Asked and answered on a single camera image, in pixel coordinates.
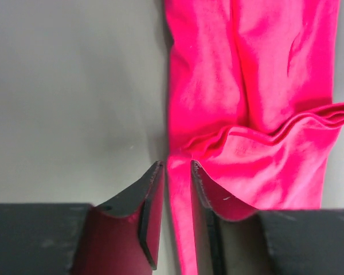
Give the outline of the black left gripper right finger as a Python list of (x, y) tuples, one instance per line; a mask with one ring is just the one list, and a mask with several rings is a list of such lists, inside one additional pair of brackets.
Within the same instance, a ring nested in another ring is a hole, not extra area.
[(256, 210), (191, 163), (199, 274), (344, 274), (344, 209)]

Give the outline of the pink t-shirt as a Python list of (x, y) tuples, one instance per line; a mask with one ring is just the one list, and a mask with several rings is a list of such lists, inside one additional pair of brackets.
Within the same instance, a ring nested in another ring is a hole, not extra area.
[(339, 1), (166, 1), (167, 161), (182, 274), (197, 274), (190, 163), (226, 189), (236, 219), (318, 209), (344, 125), (333, 103)]

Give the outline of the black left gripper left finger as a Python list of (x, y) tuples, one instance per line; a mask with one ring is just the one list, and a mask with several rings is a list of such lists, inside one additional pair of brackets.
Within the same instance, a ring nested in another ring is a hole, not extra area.
[(99, 204), (0, 203), (0, 274), (151, 274), (164, 164)]

